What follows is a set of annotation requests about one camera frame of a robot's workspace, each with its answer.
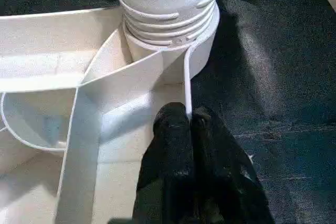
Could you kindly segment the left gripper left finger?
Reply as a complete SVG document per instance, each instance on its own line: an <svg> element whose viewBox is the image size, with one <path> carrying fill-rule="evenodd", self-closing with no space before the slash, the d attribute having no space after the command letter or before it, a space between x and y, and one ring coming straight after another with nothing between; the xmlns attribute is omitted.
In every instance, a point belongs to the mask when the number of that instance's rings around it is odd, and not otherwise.
<svg viewBox="0 0 336 224"><path fill-rule="evenodd" d="M139 172L132 218L136 223L193 223L195 172L185 106L162 106Z"/></svg>

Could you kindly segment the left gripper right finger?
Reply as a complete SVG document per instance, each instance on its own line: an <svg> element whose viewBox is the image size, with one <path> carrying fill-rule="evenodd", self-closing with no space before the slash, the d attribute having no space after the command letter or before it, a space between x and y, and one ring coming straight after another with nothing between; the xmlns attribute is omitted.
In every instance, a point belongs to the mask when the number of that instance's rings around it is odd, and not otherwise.
<svg viewBox="0 0 336 224"><path fill-rule="evenodd" d="M248 154L210 108L191 120L202 223L274 223Z"/></svg>

